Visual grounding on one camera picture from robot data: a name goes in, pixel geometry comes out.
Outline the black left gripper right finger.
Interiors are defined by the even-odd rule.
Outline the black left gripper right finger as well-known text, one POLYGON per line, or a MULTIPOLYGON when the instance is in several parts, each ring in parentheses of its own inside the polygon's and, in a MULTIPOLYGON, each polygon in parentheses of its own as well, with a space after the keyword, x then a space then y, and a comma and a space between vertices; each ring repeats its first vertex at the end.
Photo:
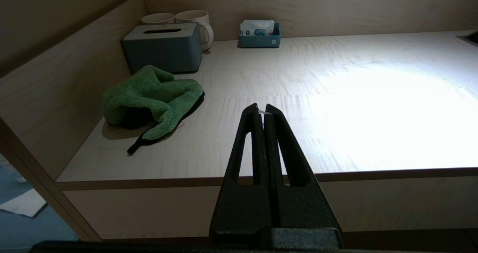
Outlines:
POLYGON ((270 247, 342 247, 341 227, 285 115, 264 115, 272 227, 270 247))

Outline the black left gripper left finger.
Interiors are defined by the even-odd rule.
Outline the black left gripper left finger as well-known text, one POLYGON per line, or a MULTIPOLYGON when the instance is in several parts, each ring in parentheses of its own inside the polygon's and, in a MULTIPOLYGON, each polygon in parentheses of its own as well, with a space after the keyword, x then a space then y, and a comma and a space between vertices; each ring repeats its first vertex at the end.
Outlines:
POLYGON ((237 134, 209 228, 213 244, 254 247, 261 231, 271 226, 268 167, 264 151, 263 121, 256 103, 241 114, 237 134), (253 184, 241 185, 239 173, 246 135, 251 134, 253 184))

